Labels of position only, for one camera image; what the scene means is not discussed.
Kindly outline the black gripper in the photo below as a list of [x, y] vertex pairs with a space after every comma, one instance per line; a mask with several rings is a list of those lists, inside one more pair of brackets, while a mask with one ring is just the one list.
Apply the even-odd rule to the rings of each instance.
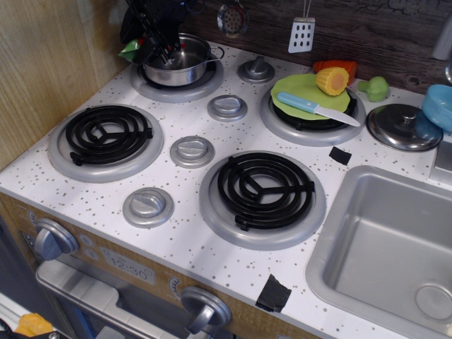
[[139, 48], [132, 59], [136, 65], [152, 61], [157, 56], [157, 46], [168, 57], [179, 52], [182, 48], [179, 26], [188, 16], [202, 13], [206, 5], [205, 1], [197, 0], [128, 0], [126, 3], [128, 9], [119, 36], [124, 44], [138, 38]]

